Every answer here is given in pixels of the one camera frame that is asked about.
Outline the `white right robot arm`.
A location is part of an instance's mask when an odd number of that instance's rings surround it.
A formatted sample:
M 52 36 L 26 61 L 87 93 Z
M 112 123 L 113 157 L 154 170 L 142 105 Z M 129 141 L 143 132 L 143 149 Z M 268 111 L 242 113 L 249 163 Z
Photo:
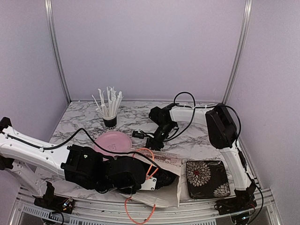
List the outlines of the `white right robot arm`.
M 210 106 L 197 106 L 192 98 L 192 106 L 177 102 L 177 98 L 184 92 L 178 93 L 173 102 L 160 108 L 152 108 L 149 118 L 158 128 L 147 142 L 155 150 L 161 150 L 165 142 L 181 136 L 192 123 L 204 122 L 208 130 L 209 142 L 218 149 L 232 173 L 235 196 L 232 206 L 237 210 L 244 209 L 250 203 L 250 195 L 246 192 L 256 190 L 255 180 L 248 172 L 247 161 L 240 149 L 239 136 L 241 123 L 236 124 L 231 116 L 235 110 L 225 104 L 218 103 Z

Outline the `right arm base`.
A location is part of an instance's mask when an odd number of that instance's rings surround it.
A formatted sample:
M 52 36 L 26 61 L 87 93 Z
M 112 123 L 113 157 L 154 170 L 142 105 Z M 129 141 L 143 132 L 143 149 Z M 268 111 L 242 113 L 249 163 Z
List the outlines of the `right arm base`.
M 214 208 L 218 211 L 219 215 L 254 209 L 257 206 L 254 197 L 255 190 L 256 185 L 252 182 L 246 190 L 235 190 L 235 197 L 217 200 Z

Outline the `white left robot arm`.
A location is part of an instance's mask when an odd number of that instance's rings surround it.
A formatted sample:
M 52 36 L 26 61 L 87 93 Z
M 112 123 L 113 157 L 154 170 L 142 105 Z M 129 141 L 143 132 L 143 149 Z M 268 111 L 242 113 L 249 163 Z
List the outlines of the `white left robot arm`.
M 18 133 L 10 118 L 0 120 L 0 157 L 10 162 L 8 166 L 13 160 L 20 160 L 102 194 L 113 189 L 135 194 L 150 179 L 155 180 L 154 189 L 158 190 L 176 179 L 174 173 L 164 170 L 142 153 L 130 151 L 113 157 L 88 146 L 68 145 L 69 141 L 71 138 L 52 146 Z

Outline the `pink round plate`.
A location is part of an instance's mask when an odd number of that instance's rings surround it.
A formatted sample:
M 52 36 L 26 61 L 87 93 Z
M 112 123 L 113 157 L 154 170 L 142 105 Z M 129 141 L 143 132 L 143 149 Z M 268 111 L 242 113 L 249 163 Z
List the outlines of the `pink round plate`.
M 100 149 L 97 145 L 93 144 L 92 148 L 96 152 L 100 152 L 107 156 L 121 156 L 116 152 L 129 152 L 132 148 L 132 141 L 128 135 L 120 131 L 107 131 L 101 134 L 95 142 L 104 149 L 111 151 L 108 153 Z

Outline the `cream bear paper bag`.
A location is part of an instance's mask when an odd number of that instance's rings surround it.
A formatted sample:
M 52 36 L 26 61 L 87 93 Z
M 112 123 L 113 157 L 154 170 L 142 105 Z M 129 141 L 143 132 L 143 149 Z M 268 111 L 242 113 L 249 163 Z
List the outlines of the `cream bear paper bag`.
M 154 211 L 159 208 L 178 207 L 181 194 L 181 157 L 177 154 L 140 148 L 134 151 L 133 157 L 146 164 L 146 180 L 156 178 L 156 187 L 153 191 L 137 190 L 134 193 L 120 194 L 125 197 L 124 208 L 131 222 L 137 225 L 147 223 Z M 128 210 L 128 202 L 136 201 L 152 208 L 151 213 L 143 221 L 134 220 Z

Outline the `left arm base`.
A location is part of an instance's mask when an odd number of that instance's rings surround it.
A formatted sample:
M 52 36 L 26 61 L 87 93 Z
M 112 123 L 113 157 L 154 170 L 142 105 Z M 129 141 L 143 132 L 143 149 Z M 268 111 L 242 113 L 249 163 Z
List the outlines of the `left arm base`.
M 35 197 L 34 205 L 59 212 L 71 214 L 73 212 L 74 203 L 72 197 L 63 197 L 54 194 L 55 188 L 50 182 L 46 182 L 46 191 L 42 197 Z

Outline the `black floral square plate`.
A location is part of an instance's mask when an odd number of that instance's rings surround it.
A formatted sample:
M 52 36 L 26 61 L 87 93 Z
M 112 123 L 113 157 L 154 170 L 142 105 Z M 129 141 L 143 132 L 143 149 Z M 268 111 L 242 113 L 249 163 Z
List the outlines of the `black floral square plate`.
M 221 160 L 190 160 L 186 162 L 189 197 L 213 199 L 230 196 L 229 181 Z

